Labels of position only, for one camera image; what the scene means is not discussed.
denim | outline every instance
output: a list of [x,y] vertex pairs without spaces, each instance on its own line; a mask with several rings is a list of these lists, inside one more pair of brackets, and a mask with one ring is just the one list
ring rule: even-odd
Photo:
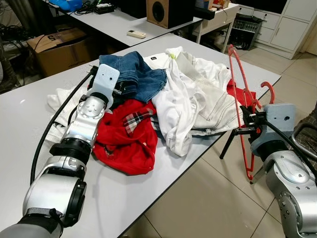
[[121,95],[127,99],[132,98],[147,103],[166,84],[165,70],[152,70],[136,51],[125,56],[99,56],[99,62],[119,70],[120,76],[116,88],[119,88]]

plaid collar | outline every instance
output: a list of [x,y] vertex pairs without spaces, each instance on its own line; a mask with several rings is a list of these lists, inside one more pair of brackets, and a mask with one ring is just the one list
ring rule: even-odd
[[153,116],[153,110],[144,108],[139,112],[131,113],[123,119],[123,126],[129,135],[133,134],[134,129],[144,119]]

red clothing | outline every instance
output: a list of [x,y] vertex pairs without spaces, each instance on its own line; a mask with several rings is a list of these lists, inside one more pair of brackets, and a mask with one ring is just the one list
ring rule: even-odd
[[150,117],[138,118],[134,130],[127,131],[127,119],[131,119],[131,114],[140,116],[140,112],[156,114],[151,101],[146,104],[134,99],[125,101],[113,114],[106,113],[93,149],[100,161],[128,175],[146,174],[153,169],[155,162],[158,136]]
[[[237,99],[238,102],[241,105],[244,105],[244,93],[243,90],[241,88],[237,88],[237,85],[234,85],[236,87],[236,94],[237,94]],[[234,97],[234,92],[233,92],[233,80],[230,79],[230,81],[228,82],[227,85],[227,93],[230,94],[231,96]],[[255,92],[251,92],[253,98],[256,98],[256,93]],[[246,95],[246,99],[247,99],[247,105],[246,106],[251,106],[251,98],[249,97],[249,95]]]

white table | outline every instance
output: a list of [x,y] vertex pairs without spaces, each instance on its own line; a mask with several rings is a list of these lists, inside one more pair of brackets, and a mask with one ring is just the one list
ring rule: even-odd
[[212,20],[203,20],[199,26],[197,26],[194,31],[193,35],[197,36],[196,43],[200,43],[201,36],[207,34],[211,31],[214,31],[220,27],[229,24],[228,31],[224,40],[224,44],[222,47],[221,52],[225,52],[227,47],[227,43],[229,40],[230,32],[233,26],[234,19],[236,18],[236,14],[239,11],[240,6],[238,4],[230,3],[228,8],[223,10],[218,10],[215,15],[214,19]]
[[[138,51],[143,56],[163,52],[166,48],[183,46],[196,57],[224,63],[228,56],[167,34],[143,44],[116,53],[122,56]],[[277,82],[280,75],[243,63],[250,90],[258,97],[265,89],[258,83]],[[18,222],[22,215],[22,202],[29,188],[30,169],[39,139],[53,114],[47,105],[47,94],[56,88],[70,88],[77,84],[89,70],[88,64],[53,75],[35,83],[0,95],[0,231]],[[235,74],[242,86],[240,74]],[[194,138],[187,156],[179,158],[171,153],[165,142],[158,140],[154,170],[146,175],[126,176],[108,168],[92,157],[87,163],[86,200],[80,221],[64,230],[63,238],[116,238],[121,235],[145,210],[172,186],[219,138],[219,136]],[[48,158],[48,148],[43,147],[38,163],[41,169]]]
[[[114,12],[109,12],[101,15],[97,13],[89,13],[84,15],[68,13],[68,15],[108,36],[111,36],[112,38],[126,44],[129,47],[202,21],[202,19],[194,17],[194,19],[190,22],[186,22],[185,24],[175,26],[170,29],[165,29],[163,27],[148,22],[146,17],[137,19],[133,16],[130,16],[129,14],[122,12],[119,8],[115,9]],[[147,36],[143,39],[127,36],[127,32],[129,30],[144,32],[147,34]]]

pile of clothes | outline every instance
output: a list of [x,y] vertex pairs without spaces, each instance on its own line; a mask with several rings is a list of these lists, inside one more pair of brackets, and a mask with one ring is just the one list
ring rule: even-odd
[[[223,64],[195,58],[182,47],[143,58],[138,52],[123,57],[100,56],[120,72],[114,103],[102,119],[93,149],[106,165],[128,175],[146,174],[154,168],[160,130],[166,145],[185,156],[192,136],[209,136],[238,127],[231,72]],[[236,89],[238,100],[243,91]],[[70,90],[48,95],[56,111]],[[58,143],[67,118],[87,91],[82,88],[65,107],[47,140]]]

